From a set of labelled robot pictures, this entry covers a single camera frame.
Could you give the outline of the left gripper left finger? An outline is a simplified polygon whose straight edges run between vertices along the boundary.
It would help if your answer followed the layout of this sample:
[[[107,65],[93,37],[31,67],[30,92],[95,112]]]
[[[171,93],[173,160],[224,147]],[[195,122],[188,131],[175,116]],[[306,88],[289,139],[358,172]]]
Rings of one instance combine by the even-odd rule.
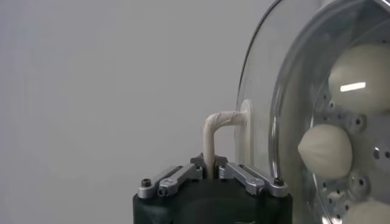
[[[141,180],[138,198],[168,197],[178,193],[180,186],[187,180],[204,178],[203,154],[191,158],[184,166],[170,166],[152,178]]]

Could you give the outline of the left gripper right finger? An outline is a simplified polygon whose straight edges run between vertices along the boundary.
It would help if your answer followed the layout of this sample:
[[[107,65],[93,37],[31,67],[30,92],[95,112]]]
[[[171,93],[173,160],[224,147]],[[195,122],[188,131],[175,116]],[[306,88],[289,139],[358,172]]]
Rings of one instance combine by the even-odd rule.
[[[287,184],[280,178],[273,178],[254,166],[228,162],[217,156],[216,163],[219,179],[234,179],[238,181],[250,195],[260,195],[267,192],[273,197],[287,197]]]

